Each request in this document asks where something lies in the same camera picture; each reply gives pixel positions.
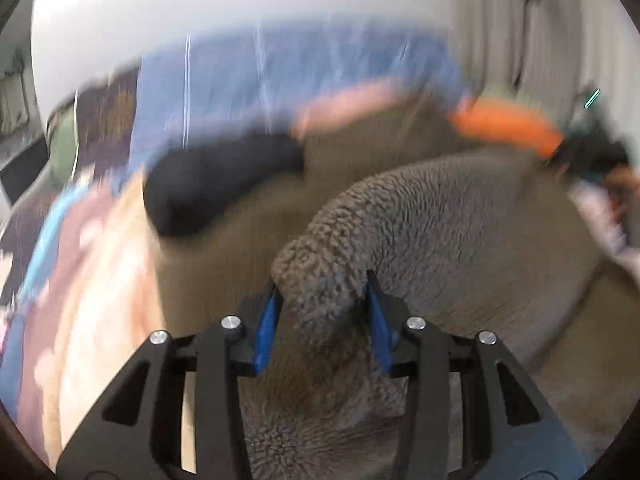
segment blue fabric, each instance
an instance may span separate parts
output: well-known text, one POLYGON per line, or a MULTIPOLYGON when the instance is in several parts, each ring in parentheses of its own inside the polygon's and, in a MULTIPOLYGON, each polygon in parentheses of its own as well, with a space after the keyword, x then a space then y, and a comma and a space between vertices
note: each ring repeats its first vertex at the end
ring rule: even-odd
POLYGON ((111 195, 117 197, 129 182, 132 173, 129 168, 114 168, 109 173, 109 186, 111 187, 111 195))
POLYGON ((376 22, 291 23, 191 39, 145 56, 138 75, 129 169, 169 147, 233 134, 263 118, 290 123, 300 105, 380 77, 409 88, 429 81, 446 109, 466 91, 446 42, 376 22))
POLYGON ((18 412, 18 394, 22 383, 22 342, 31 303, 18 306, 4 340, 4 353, 0 365, 0 401, 15 423, 18 412))
POLYGON ((69 187, 51 206, 40 230, 24 281, 18 290, 18 303, 35 300, 49 279, 58 259, 60 225, 68 210, 87 193, 87 190, 87 186, 69 187))

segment green object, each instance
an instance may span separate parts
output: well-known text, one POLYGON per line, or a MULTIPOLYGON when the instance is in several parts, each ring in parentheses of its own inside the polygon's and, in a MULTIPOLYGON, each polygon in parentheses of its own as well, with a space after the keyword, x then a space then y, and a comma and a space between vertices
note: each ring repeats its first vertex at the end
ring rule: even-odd
POLYGON ((543 114, 554 123, 557 122, 550 111, 546 109, 546 107, 542 103, 537 101, 537 99, 528 94, 525 94, 522 91, 514 92, 512 88, 509 88, 507 86, 487 85, 487 87, 482 92, 481 97, 498 98, 504 99, 505 101, 511 101, 515 104, 519 104, 520 106, 528 108, 529 110, 533 110, 543 114))
POLYGON ((589 108, 591 106, 591 104, 596 100, 596 97, 598 97, 600 95, 600 89, 598 88, 593 95, 589 98, 589 100, 587 101, 587 103, 584 105, 585 108, 589 108))
POLYGON ((69 181, 76 166, 78 142, 74 115, 74 108, 69 108, 50 136, 51 176, 61 188, 69 181))

